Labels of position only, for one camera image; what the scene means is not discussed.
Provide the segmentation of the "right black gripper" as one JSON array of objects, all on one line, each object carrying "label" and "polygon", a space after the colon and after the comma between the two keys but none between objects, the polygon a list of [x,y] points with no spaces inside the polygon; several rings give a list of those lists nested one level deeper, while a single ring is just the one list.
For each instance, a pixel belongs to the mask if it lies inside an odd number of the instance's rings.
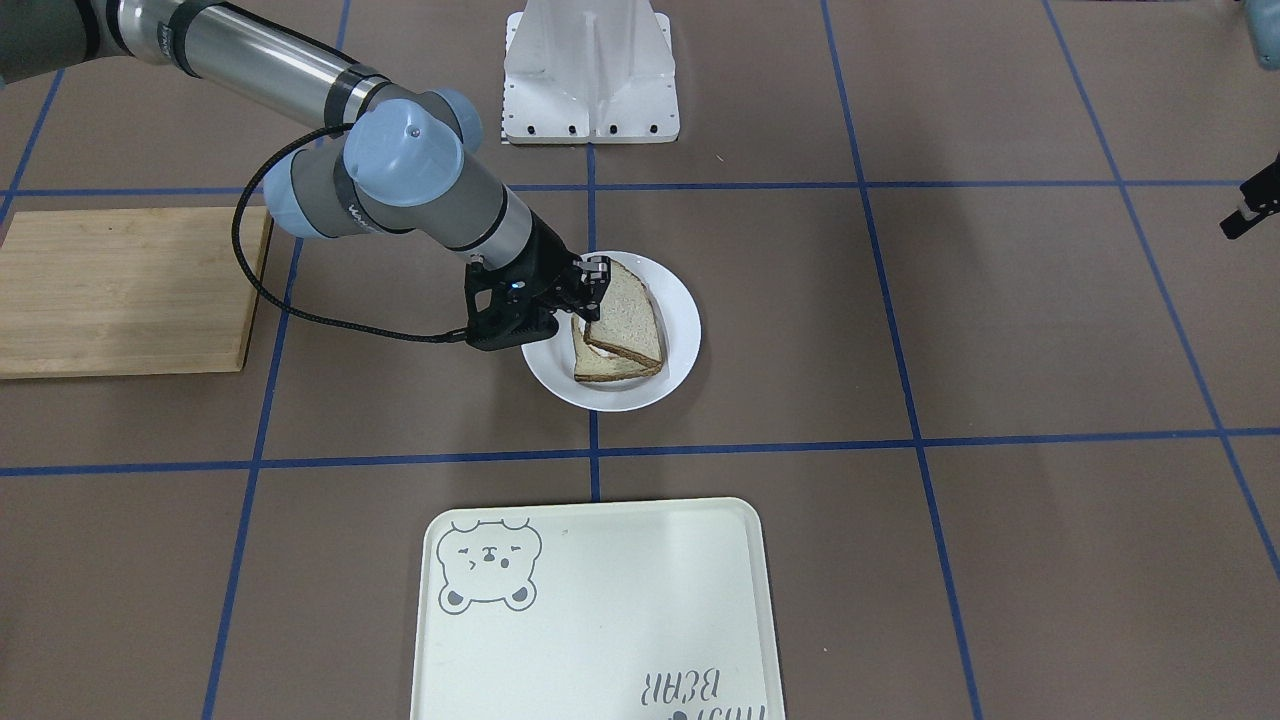
[{"label": "right black gripper", "polygon": [[580,258],[539,215],[531,219],[530,237],[518,256],[522,272],[518,279],[525,283],[521,293],[527,300],[522,324],[549,325],[557,311],[599,322],[611,284],[611,260],[607,256]]}]

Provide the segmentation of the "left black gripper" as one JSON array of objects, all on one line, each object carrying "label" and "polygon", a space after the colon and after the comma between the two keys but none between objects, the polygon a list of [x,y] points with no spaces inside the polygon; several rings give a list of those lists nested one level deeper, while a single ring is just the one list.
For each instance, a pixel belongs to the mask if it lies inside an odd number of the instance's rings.
[{"label": "left black gripper", "polygon": [[1240,202],[1220,222],[1226,240],[1239,240],[1257,225],[1257,217],[1271,217],[1279,209],[1279,154],[1238,186]]}]

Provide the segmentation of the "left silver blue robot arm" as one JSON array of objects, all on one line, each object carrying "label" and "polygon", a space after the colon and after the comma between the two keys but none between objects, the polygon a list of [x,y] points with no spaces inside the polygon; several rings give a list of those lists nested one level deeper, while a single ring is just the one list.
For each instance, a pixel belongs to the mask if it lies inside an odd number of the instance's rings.
[{"label": "left silver blue robot arm", "polygon": [[[1279,1],[1242,1],[1245,26],[1257,64],[1279,68]],[[1236,208],[1220,223],[1226,240],[1239,240],[1279,213],[1279,155],[1238,186]]]}]

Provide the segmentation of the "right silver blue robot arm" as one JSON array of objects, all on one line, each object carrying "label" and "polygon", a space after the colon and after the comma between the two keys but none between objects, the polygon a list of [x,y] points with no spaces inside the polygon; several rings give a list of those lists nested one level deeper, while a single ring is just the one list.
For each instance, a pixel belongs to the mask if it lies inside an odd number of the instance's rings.
[{"label": "right silver blue robot arm", "polygon": [[483,126],[454,91],[416,94],[229,1],[5,1],[3,83],[132,56],[228,88],[308,133],[248,182],[301,238],[420,231],[466,263],[468,319],[419,343],[503,348],[595,322],[605,258],[580,258],[475,155]]}]

